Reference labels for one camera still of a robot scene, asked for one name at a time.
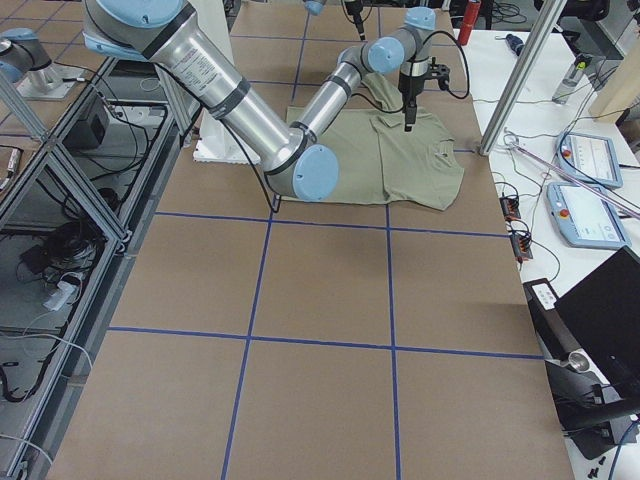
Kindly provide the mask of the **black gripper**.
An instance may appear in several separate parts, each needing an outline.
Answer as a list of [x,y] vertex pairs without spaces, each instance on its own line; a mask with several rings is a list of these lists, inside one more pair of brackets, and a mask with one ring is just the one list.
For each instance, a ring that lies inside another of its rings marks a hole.
[[410,132],[416,121],[417,97],[423,92],[423,78],[399,74],[398,90],[402,95],[404,115],[404,132]]
[[364,5],[362,0],[344,0],[343,1],[344,10],[346,12],[347,18],[351,23],[356,25],[356,30],[358,32],[359,38],[361,41],[365,40],[365,32],[363,26],[363,17],[362,12],[364,10]]

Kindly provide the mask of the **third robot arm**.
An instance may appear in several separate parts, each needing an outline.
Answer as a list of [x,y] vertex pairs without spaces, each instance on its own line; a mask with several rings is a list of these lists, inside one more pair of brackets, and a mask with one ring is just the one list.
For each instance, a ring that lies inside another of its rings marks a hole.
[[1,73],[22,97],[31,100],[62,100],[85,77],[82,67],[54,62],[29,28],[1,33]]

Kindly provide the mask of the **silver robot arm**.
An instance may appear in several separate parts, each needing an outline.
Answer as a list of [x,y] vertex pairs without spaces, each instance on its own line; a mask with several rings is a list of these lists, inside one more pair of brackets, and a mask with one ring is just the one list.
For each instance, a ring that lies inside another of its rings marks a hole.
[[339,180],[335,153],[319,137],[369,74],[387,74],[421,53],[436,27],[428,7],[407,10],[392,34],[344,50],[297,121],[287,124],[199,25],[188,1],[86,1],[85,43],[109,56],[164,68],[258,156],[267,185],[303,201],[327,198]]
[[[304,0],[303,6],[305,10],[313,15],[318,16],[324,10],[326,0]],[[358,38],[361,41],[366,39],[364,23],[368,18],[367,15],[363,15],[364,4],[362,0],[340,0],[343,15],[346,20],[354,26],[357,31]]]

